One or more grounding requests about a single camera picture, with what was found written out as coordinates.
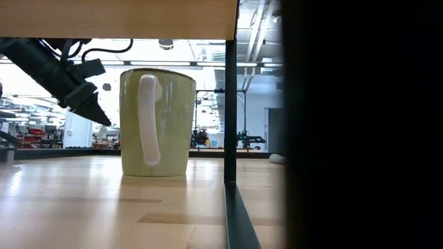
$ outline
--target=column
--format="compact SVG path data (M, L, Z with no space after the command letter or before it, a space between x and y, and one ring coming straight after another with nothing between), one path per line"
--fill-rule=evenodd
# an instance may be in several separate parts
M63 148L92 147L92 121L66 109Z

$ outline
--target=mug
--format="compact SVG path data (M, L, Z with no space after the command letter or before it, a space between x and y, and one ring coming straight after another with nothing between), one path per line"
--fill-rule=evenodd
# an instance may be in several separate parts
M186 173L196 82L186 75L138 68L120 76L123 174Z

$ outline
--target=white mug handle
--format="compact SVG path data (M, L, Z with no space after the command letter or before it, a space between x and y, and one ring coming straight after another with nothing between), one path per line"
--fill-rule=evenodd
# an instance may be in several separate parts
M138 85L138 127L143 160L146 165L158 165L161 159L155 118L155 103L161 99L162 88L154 75L143 75Z

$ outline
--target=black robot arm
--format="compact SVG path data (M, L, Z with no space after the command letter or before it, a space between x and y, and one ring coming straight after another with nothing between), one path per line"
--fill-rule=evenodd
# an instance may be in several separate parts
M109 126L111 121L98 104L97 87L85 79L105 73L99 59L74 64L70 57L80 52L90 39L0 38L0 55L3 54L38 84L57 98L62 108ZM68 55L70 48L78 49ZM60 60L53 48L61 50Z

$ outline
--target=shelf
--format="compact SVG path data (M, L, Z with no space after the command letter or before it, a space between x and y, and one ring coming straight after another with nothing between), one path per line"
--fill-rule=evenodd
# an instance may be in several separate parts
M0 37L226 39L236 0L3 0Z

